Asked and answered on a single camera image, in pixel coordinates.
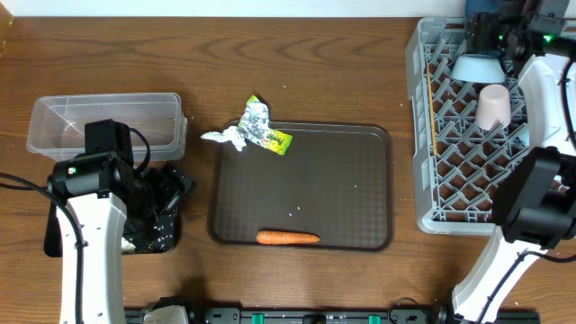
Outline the white rice pile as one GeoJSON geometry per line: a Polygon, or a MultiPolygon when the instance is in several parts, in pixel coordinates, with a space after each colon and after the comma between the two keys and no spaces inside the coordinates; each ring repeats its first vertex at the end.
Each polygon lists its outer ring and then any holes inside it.
{"type": "Polygon", "coordinates": [[[176,225],[174,216],[164,215],[156,223],[128,218],[121,238],[121,253],[161,254],[176,246],[176,225]]]}

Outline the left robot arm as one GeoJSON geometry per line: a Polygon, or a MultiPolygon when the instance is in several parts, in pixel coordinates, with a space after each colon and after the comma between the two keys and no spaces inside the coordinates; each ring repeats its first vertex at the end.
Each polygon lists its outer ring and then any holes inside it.
{"type": "Polygon", "coordinates": [[[41,187],[16,175],[1,177],[48,198],[61,236],[61,323],[191,323],[190,304],[164,298],[128,310],[122,290],[122,233],[134,168],[116,153],[59,162],[41,187]]]}

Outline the light blue cup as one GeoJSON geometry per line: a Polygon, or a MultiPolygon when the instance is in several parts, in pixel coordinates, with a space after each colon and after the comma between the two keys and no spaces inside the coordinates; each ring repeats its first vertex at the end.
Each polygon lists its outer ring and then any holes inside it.
{"type": "Polygon", "coordinates": [[[525,146],[525,147],[529,147],[530,146],[530,135],[529,135],[529,127],[527,125],[525,125],[518,133],[517,138],[520,140],[520,142],[525,146]]]}

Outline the wooden chopstick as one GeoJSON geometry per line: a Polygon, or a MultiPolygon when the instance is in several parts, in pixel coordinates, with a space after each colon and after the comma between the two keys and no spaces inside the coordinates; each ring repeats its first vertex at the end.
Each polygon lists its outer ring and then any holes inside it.
{"type": "Polygon", "coordinates": [[[432,80],[430,73],[430,64],[426,64],[426,77],[427,77],[427,98],[429,106],[429,119],[430,119],[430,129],[431,129],[431,139],[434,157],[437,155],[437,134],[436,134],[436,124],[435,124],[435,114],[434,114],[434,98],[432,93],[432,80]]]}

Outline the white pink cup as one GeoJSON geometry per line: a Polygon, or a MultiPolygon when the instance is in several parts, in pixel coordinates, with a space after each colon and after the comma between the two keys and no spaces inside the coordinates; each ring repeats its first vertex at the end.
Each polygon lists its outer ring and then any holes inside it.
{"type": "Polygon", "coordinates": [[[485,131],[497,125],[506,128],[511,122],[509,90],[504,85],[486,85],[479,94],[475,121],[485,131]]]}

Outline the orange carrot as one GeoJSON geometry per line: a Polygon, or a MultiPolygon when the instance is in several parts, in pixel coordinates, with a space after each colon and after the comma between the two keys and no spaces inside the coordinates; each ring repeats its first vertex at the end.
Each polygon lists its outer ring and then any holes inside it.
{"type": "Polygon", "coordinates": [[[309,233],[261,230],[256,241],[262,245],[308,245],[320,242],[320,237],[309,233]]]}

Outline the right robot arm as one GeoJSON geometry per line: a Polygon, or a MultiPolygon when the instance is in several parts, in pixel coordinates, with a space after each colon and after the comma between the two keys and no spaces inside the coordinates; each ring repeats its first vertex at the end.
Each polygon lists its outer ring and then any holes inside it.
{"type": "MultiPolygon", "coordinates": [[[[557,111],[575,144],[575,41],[562,37],[560,9],[477,11],[467,19],[468,46],[513,61],[526,106],[557,111]]],[[[448,321],[493,323],[524,272],[561,241],[575,237],[575,156],[533,143],[499,185],[491,206],[495,229],[472,271],[452,290],[448,321]]]]}

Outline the foil wrapper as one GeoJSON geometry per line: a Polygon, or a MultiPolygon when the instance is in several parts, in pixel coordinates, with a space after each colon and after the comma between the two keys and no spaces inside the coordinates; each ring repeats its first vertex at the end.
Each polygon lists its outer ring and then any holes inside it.
{"type": "Polygon", "coordinates": [[[293,136],[269,127],[269,110],[255,95],[247,100],[244,114],[238,123],[238,132],[258,146],[283,156],[293,136]]]}

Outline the light blue small bowl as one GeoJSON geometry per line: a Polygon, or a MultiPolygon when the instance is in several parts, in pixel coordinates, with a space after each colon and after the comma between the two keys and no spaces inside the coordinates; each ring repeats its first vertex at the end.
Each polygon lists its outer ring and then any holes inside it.
{"type": "Polygon", "coordinates": [[[454,63],[451,78],[479,84],[503,83],[506,78],[497,58],[481,54],[463,54],[454,63]]]}

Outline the dark blue plate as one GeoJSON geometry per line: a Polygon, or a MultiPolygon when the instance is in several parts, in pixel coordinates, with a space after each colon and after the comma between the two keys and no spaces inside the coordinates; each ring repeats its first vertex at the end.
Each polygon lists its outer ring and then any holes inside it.
{"type": "Polygon", "coordinates": [[[494,14],[500,11],[502,0],[466,0],[464,2],[464,18],[471,20],[476,14],[494,14]]]}

